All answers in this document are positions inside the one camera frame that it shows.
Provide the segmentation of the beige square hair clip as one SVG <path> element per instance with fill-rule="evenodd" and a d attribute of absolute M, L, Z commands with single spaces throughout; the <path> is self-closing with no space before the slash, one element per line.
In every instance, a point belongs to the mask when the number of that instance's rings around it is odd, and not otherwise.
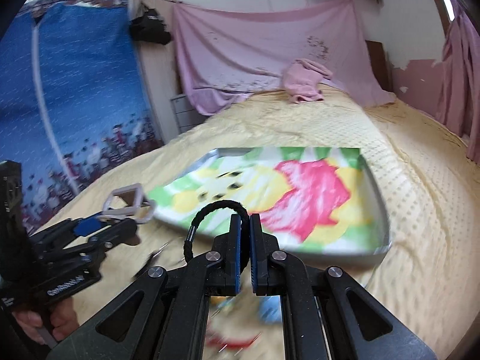
<path fill-rule="evenodd" d="M 157 204 L 149 199 L 140 183 L 114 189 L 103 203 L 99 215 L 103 220 L 132 219 L 137 224 L 146 224 L 153 217 Z"/>

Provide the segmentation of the blue hair clip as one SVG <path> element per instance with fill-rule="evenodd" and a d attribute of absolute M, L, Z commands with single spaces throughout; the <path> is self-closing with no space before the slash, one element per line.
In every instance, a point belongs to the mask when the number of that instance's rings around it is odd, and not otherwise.
<path fill-rule="evenodd" d="M 266 324 L 281 323 L 281 298 L 279 296 L 261 297 L 258 316 Z"/>

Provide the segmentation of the blue patterned wardrobe curtain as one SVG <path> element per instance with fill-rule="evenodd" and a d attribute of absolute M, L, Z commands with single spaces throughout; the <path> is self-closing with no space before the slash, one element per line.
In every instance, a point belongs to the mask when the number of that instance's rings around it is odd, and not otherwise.
<path fill-rule="evenodd" d="M 34 233 L 113 168 L 162 145 L 128 0 L 37 0 L 1 39 L 1 158 Z"/>

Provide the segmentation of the grey drawer unit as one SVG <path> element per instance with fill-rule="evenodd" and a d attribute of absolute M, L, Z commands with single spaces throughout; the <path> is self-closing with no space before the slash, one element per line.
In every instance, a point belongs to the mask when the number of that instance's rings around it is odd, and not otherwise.
<path fill-rule="evenodd" d="M 185 94 L 173 97 L 170 102 L 180 133 L 185 133 L 201 125 L 208 118 L 197 112 Z"/>

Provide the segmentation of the pink crumpled cloth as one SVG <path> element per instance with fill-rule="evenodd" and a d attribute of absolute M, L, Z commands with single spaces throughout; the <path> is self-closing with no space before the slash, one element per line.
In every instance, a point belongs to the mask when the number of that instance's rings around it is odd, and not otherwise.
<path fill-rule="evenodd" d="M 321 101 L 318 85 L 333 73 L 324 65 L 306 58 L 296 59 L 283 73 L 282 87 L 293 103 Z"/>

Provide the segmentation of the wooden wardrobe panel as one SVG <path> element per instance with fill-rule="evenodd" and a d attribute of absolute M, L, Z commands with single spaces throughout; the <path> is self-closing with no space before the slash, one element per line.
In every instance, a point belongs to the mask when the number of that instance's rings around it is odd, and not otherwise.
<path fill-rule="evenodd" d="M 129 0 L 130 16 L 136 18 L 143 13 L 142 4 L 154 8 L 163 18 L 168 32 L 173 32 L 172 2 L 165 0 Z M 144 88 L 151 105 L 152 120 L 164 144 L 180 134 L 171 99 L 181 92 L 176 69 L 174 42 L 166 46 L 136 41 Z"/>

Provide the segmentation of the pink hanging sheet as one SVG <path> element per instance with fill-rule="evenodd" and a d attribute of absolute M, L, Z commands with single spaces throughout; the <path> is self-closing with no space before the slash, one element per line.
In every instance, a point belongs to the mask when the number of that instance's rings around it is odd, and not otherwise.
<path fill-rule="evenodd" d="M 204 116 L 279 90 L 298 59 L 319 63 L 324 84 L 362 107 L 392 102 L 371 67 L 352 0 L 325 0 L 277 12 L 230 12 L 186 4 L 173 8 L 176 61 L 184 94 Z"/>

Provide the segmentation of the black hanging bag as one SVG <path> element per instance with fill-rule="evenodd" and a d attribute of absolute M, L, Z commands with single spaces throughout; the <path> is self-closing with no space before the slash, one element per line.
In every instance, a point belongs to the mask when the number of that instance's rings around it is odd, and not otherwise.
<path fill-rule="evenodd" d="M 134 41 L 144 41 L 166 46 L 173 39 L 164 18 L 154 8 L 140 4 L 140 14 L 130 21 L 129 35 Z"/>

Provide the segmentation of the dark wooden headboard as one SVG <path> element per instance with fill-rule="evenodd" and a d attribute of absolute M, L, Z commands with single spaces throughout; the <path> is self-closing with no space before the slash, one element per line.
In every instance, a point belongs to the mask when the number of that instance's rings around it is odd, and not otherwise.
<path fill-rule="evenodd" d="M 370 58 L 373 74 L 381 88 L 392 92 L 391 74 L 389 70 L 388 58 L 386 56 L 383 44 L 378 41 L 366 41 L 368 55 Z"/>

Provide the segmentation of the pink window curtain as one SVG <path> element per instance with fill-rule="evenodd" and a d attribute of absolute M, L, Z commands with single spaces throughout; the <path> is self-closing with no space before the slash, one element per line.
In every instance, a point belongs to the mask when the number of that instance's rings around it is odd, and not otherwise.
<path fill-rule="evenodd" d="M 442 87 L 436 119 L 468 138 L 467 157 L 479 162 L 479 34 L 465 10 L 451 0 L 454 20 L 442 50 Z"/>

